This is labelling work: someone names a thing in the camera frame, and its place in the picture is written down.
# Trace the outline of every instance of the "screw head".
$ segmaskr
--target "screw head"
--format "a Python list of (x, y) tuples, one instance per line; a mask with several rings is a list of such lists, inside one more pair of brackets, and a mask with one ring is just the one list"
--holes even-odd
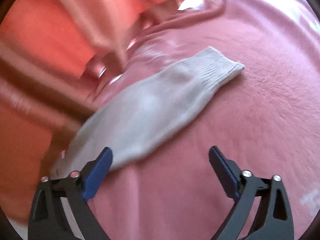
[(243, 175), (244, 177), (249, 178), (249, 177), (252, 176), (252, 173), (251, 173), (251, 171), (244, 170), (244, 171), (242, 171), (242, 175)]
[(47, 176), (44, 176), (41, 178), (41, 182), (47, 182), (49, 180), (49, 178)]
[(272, 177), (275, 181), (281, 181), (281, 177), (279, 175), (273, 175)]
[(70, 177), (72, 178), (77, 178), (80, 176), (80, 172), (79, 171), (73, 171), (70, 173)]

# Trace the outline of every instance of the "blue gripper pad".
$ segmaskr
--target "blue gripper pad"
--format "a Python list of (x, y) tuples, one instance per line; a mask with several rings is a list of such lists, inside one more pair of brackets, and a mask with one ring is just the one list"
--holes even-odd
[(241, 184), (241, 170), (232, 160), (226, 159), (218, 147), (213, 146), (209, 150), (209, 161), (217, 174), (217, 177), (227, 194), (234, 201), (240, 198), (239, 186)]
[(88, 201), (93, 198), (102, 181), (106, 177), (113, 160), (112, 150), (110, 148), (104, 148), (95, 162), (90, 173), (83, 180), (83, 192), (82, 197), (84, 201)]

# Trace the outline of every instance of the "sock cuff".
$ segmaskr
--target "sock cuff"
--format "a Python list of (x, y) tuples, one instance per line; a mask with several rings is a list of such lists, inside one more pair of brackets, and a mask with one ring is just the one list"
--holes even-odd
[(207, 47), (183, 60), (183, 65), (210, 91), (216, 91), (245, 68), (243, 64), (228, 59), (213, 47)]

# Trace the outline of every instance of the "pink blanket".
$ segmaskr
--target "pink blanket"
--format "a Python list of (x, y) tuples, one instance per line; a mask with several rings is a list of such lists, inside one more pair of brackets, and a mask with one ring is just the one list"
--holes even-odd
[(207, 46), (247, 68), (172, 140), (107, 176), (89, 205), (109, 237), (210, 239), (232, 206), (208, 161), (213, 145), (256, 176), (281, 175), (300, 237), (320, 206), (319, 41), (305, 0), (204, 0), (146, 29), (101, 105)]

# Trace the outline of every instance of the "red fabric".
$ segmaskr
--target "red fabric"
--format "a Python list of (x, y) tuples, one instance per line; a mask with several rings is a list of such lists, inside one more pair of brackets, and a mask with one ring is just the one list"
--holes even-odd
[(0, 25), (0, 38), (4, 37), (76, 77), (95, 54), (58, 0), (16, 0)]
[(48, 149), (51, 132), (3, 104), (0, 127), (0, 205), (8, 217), (25, 222), (38, 183), (40, 153)]
[[(99, 55), (115, 53), (119, 60), (118, 67), (122, 68), (126, 62), (126, 49), (130, 41), (148, 21), (154, 19), (148, 15), (142, 26), (130, 30), (140, 18), (140, 14), (167, 0), (60, 0), (70, 15), (84, 31), (86, 37)], [(161, 10), (153, 13), (159, 17), (171, 15), (177, 10), (179, 1), (166, 4)]]

